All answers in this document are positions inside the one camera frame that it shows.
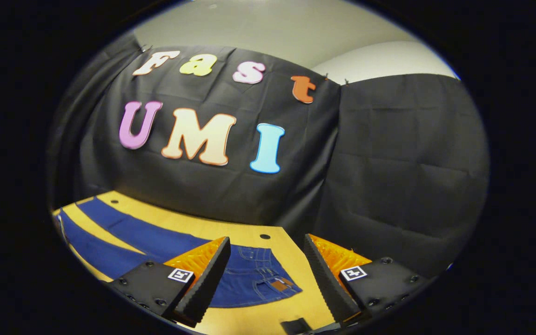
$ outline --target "blue letter i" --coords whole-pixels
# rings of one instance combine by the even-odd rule
[[[285,135],[285,129],[268,123],[260,123],[256,129],[260,132],[258,156],[249,164],[249,167],[264,174],[276,174],[281,170],[276,163],[278,142],[281,136]]]

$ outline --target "yellow table surface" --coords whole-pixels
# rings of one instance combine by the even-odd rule
[[[191,234],[207,240],[228,236],[232,244],[253,248],[270,248],[295,284],[303,290],[301,293],[287,299],[263,305],[239,308],[208,308],[202,322],[197,324],[195,328],[181,324],[180,326],[209,335],[280,335],[285,334],[281,322],[304,318],[312,329],[321,328],[334,322],[317,287],[305,255],[281,227],[243,225],[196,218],[151,206],[116,191],[104,193],[97,197],[119,212],[132,215],[137,219],[161,228]],[[77,204],[91,199],[81,200]],[[117,200],[117,203],[111,203],[111,200]],[[63,210],[77,225],[92,235],[116,246],[140,252],[92,222],[79,210],[76,203],[65,206]],[[267,234],[270,239],[263,239],[260,234]],[[77,254],[74,248],[71,246],[70,248],[92,274],[100,280],[111,281],[111,278],[89,265],[87,261]]]

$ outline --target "white wall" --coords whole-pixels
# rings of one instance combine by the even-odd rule
[[[442,74],[458,78],[429,47],[419,42],[385,42],[360,47],[312,68],[343,85],[396,74]]]

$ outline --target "denim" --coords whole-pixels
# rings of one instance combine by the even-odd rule
[[[145,253],[142,255],[98,239],[76,225],[62,208],[60,221],[67,241],[88,263],[113,280],[144,261],[165,263],[210,241],[156,227],[119,212],[96,197],[77,207],[113,236]],[[272,286],[275,281],[293,282],[269,248],[232,244],[229,261],[210,307],[260,305],[285,299],[302,291],[294,283],[285,284],[286,288],[280,291]]]

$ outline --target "blue jeans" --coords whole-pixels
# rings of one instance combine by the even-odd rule
[[[77,205],[100,227],[144,255],[120,248],[81,229],[61,209],[60,220],[67,240],[93,267],[113,280],[143,261],[165,263],[209,242],[189,234],[156,227],[108,206],[95,197]],[[301,292],[269,248],[231,245],[231,255],[210,307],[260,305]]]

